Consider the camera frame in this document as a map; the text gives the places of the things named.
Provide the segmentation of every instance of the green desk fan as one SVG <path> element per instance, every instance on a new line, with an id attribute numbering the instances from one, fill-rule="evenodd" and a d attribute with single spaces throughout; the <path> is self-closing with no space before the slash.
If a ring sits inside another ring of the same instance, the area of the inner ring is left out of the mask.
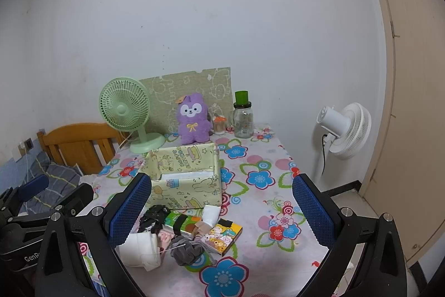
<path id="1" fill-rule="evenodd" d="M 163 135 L 145 132 L 150 116 L 150 97 L 141 82 L 127 77 L 111 80 L 101 91 L 99 110 L 112 128 L 126 132 L 137 130 L 139 140 L 130 144 L 132 153 L 147 153 L 164 144 Z"/>

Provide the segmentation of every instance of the baseboard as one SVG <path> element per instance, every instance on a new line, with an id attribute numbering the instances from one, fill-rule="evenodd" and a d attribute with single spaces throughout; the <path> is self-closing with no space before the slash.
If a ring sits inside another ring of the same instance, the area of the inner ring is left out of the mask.
<path id="1" fill-rule="evenodd" d="M 348 190 L 352 189 L 355 189 L 358 192 L 360 188 L 361 188 L 361 183 L 358 180 L 356 180 L 356 181 L 351 181 L 350 183 L 344 185 L 340 185 L 337 188 L 326 190 L 323 192 L 323 194 L 327 194 L 328 196 L 333 197 L 335 195 L 347 192 Z"/>

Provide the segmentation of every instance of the wall socket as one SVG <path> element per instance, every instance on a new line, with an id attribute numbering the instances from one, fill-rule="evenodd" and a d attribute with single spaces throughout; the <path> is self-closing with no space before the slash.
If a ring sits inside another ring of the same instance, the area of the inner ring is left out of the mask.
<path id="1" fill-rule="evenodd" d="M 26 141 L 21 141 L 20 144 L 14 147 L 12 150 L 14 161 L 19 161 L 33 147 L 33 141 L 30 138 Z"/>

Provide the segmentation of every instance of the fan base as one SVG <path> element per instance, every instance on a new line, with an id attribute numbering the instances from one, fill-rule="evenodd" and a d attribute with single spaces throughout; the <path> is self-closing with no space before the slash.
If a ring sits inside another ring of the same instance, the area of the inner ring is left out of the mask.
<path id="1" fill-rule="evenodd" d="M 165 137 L 157 132 L 147 134 L 147 141 L 134 141 L 130 144 L 130 151 L 135 154 L 145 154 L 164 145 Z"/>

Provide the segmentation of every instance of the beige door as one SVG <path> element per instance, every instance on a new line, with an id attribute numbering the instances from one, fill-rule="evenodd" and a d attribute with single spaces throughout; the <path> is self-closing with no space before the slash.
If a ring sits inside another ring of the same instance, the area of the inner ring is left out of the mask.
<path id="1" fill-rule="evenodd" d="M 394 216 L 411 264 L 445 219 L 445 2 L 382 2 L 393 24 L 393 97 L 364 197 L 377 214 Z"/>

